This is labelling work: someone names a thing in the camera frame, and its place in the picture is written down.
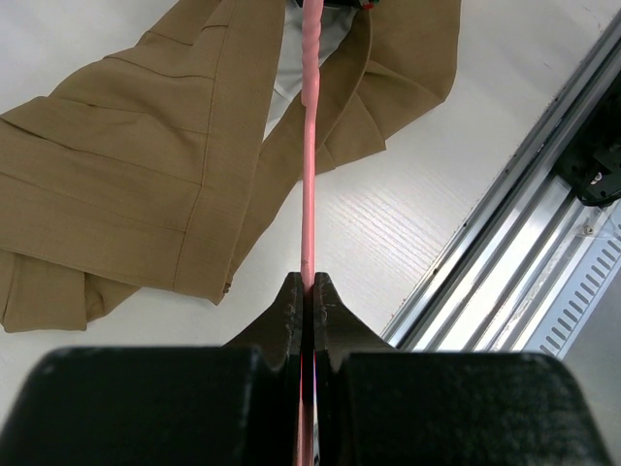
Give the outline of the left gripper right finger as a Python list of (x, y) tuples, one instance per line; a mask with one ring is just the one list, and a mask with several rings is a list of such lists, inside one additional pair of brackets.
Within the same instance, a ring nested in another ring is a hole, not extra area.
[(608, 465), (572, 373), (537, 352), (401, 352), (313, 287), (323, 465)]

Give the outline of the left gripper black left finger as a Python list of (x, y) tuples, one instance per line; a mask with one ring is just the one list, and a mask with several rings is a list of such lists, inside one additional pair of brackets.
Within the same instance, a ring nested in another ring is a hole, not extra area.
[(292, 465), (303, 286), (222, 347), (74, 347), (28, 375), (1, 433), (5, 465)]

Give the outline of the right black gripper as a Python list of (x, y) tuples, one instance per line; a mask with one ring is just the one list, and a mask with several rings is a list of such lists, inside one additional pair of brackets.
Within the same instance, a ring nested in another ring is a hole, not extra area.
[(372, 9), (379, 4), (379, 0), (321, 0), (323, 8), (332, 9)]

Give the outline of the pink wire hanger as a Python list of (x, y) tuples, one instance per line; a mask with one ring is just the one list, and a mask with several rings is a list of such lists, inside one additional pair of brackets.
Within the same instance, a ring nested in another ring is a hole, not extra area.
[(315, 355), (312, 298), (315, 276), (316, 118), (320, 89), (319, 51), (323, 8), (324, 3), (320, 0), (303, 3), (303, 83), (301, 93), (301, 101), (305, 107), (301, 244), (303, 330), (296, 459), (298, 465), (312, 465), (314, 463)]

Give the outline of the tan brown skirt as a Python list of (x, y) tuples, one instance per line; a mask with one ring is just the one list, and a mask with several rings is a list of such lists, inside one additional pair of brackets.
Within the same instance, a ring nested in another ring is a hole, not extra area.
[(180, 1), (1, 116), (1, 323), (218, 303), (303, 173), (300, 1)]

